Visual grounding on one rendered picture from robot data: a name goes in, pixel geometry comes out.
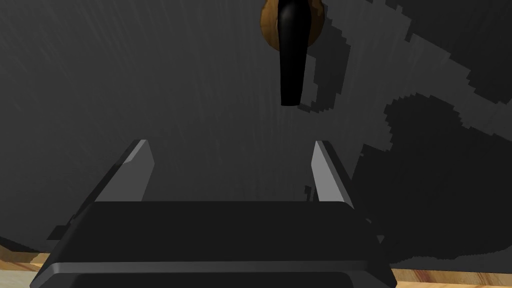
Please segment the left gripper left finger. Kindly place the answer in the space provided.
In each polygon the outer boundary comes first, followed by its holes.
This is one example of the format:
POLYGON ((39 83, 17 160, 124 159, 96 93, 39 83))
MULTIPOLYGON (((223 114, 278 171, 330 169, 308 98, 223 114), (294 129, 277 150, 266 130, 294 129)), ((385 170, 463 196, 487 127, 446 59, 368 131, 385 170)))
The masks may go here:
POLYGON ((155 162, 148 140, 136 139, 85 199, 93 202, 141 202, 155 162))

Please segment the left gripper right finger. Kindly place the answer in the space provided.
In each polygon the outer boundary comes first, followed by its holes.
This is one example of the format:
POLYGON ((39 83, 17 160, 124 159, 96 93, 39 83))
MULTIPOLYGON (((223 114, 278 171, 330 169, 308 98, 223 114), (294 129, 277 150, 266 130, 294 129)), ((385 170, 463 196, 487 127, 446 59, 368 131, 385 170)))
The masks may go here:
POLYGON ((354 204, 340 178, 325 142, 317 140, 311 158, 311 169, 320 202, 344 202, 351 208, 354 204))

